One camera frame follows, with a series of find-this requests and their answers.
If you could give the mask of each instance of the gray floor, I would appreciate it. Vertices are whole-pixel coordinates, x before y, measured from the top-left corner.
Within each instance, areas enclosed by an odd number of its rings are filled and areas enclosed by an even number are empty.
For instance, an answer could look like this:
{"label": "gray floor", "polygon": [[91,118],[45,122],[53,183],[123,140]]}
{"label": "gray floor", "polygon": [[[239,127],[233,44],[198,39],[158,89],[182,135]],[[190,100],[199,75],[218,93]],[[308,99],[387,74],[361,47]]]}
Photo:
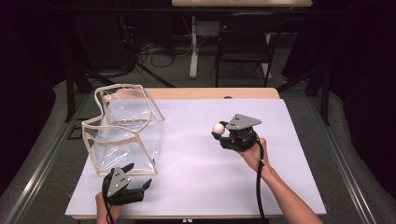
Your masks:
{"label": "gray floor", "polygon": [[[283,84],[285,78],[280,74],[293,40],[292,36],[281,38],[269,87]],[[170,66],[155,67],[150,63],[150,57],[157,65],[167,64],[172,60],[171,57],[161,54],[161,51],[154,50],[151,52],[159,54],[148,56],[144,65],[177,87],[214,87],[214,49],[211,39],[207,39],[199,47],[200,58],[196,79],[189,78],[190,57],[188,55],[175,57]],[[222,66],[221,69],[220,73],[224,76],[249,72],[258,74],[258,71],[254,71],[249,66]],[[135,69],[126,76],[112,78],[112,80],[116,83],[141,84],[144,87],[163,87],[161,82],[147,73],[141,73],[139,69]],[[91,82],[94,87],[102,86],[98,81],[91,80]],[[222,80],[220,86],[235,86],[235,83],[238,86],[257,85],[257,81]],[[329,111],[331,126],[326,127],[318,117],[317,99],[306,98],[303,94],[304,86],[305,83],[301,83],[282,92],[281,98],[287,103],[319,192],[328,207],[328,214],[321,217],[324,223],[396,223],[394,215],[396,202],[376,183],[350,142],[341,100],[331,94]],[[57,100],[51,116],[26,162],[0,199],[1,223],[7,221],[77,223],[73,218],[66,217],[64,211],[69,201],[68,194],[77,184],[87,153],[82,141],[67,140],[66,136],[74,124],[80,123],[77,119],[91,117],[92,111],[88,108],[92,99],[88,99],[87,102],[79,101],[82,105],[75,119],[64,124],[65,83],[59,84],[54,90],[57,93]],[[81,97],[78,91],[76,94],[80,96],[79,99],[86,99],[86,97]],[[43,161],[47,161],[45,167],[42,165]],[[35,182],[37,177],[42,182]],[[94,221],[83,221],[83,223],[94,223]],[[271,219],[271,223],[285,223],[285,221],[278,218]]]}

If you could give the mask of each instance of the chair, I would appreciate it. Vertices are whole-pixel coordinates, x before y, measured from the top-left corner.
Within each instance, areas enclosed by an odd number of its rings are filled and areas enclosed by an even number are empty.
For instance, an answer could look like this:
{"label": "chair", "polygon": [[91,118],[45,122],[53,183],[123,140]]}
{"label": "chair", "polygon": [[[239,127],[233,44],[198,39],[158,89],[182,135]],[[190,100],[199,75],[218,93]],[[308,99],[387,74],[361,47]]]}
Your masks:
{"label": "chair", "polygon": [[[276,39],[284,27],[284,19],[276,14],[234,13],[226,17],[219,26],[215,59],[216,87],[219,85],[219,62],[256,63],[255,69],[261,63],[267,63],[266,74],[262,72],[263,86],[266,87],[276,49]],[[266,34],[275,35],[275,38],[269,38],[267,43]]]}

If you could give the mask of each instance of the transparent plastic box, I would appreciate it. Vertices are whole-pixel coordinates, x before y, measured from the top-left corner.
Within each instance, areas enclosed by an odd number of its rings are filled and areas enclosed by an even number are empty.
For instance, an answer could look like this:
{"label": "transparent plastic box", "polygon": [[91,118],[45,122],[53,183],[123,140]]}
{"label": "transparent plastic box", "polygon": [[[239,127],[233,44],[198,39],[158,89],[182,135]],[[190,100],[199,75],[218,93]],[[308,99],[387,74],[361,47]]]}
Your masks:
{"label": "transparent plastic box", "polygon": [[98,175],[134,163],[127,175],[156,175],[164,117],[140,85],[98,88],[101,115],[81,122],[84,144]]}

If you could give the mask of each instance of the white ball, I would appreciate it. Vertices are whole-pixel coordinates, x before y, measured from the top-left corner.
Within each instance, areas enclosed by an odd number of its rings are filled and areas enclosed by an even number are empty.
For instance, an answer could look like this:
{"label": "white ball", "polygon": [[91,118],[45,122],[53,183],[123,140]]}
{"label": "white ball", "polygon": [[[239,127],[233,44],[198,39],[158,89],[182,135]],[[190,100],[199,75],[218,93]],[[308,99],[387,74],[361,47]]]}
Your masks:
{"label": "white ball", "polygon": [[225,128],[224,128],[224,126],[223,126],[222,124],[217,123],[217,124],[215,124],[215,125],[213,126],[212,132],[213,132],[213,133],[218,133],[219,135],[223,135],[224,132],[225,132]]}

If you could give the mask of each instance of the table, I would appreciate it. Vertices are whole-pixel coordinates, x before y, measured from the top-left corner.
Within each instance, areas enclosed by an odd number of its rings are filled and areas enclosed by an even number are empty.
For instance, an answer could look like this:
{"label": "table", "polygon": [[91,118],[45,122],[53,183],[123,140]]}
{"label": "table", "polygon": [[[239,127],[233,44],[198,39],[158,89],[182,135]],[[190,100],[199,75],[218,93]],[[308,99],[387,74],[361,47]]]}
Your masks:
{"label": "table", "polygon": [[[149,178],[153,180],[144,201],[124,205],[121,218],[260,217],[256,174],[237,153],[221,148],[210,133],[213,124],[229,121],[235,113],[262,120],[265,128],[258,125],[255,131],[267,138],[272,165],[316,214],[326,214],[289,112],[275,89],[183,88],[148,92],[165,116],[159,173],[131,176],[132,189],[140,188]],[[102,181],[87,159],[65,214],[76,219],[95,218],[94,195],[100,191]],[[282,215],[264,183],[262,201],[266,217]]]}
{"label": "table", "polygon": [[[172,0],[174,7],[311,7],[311,0]],[[191,21],[191,68],[190,78],[197,78],[198,48],[197,48],[197,21],[192,16]],[[268,65],[262,64],[262,71],[265,74]]]}

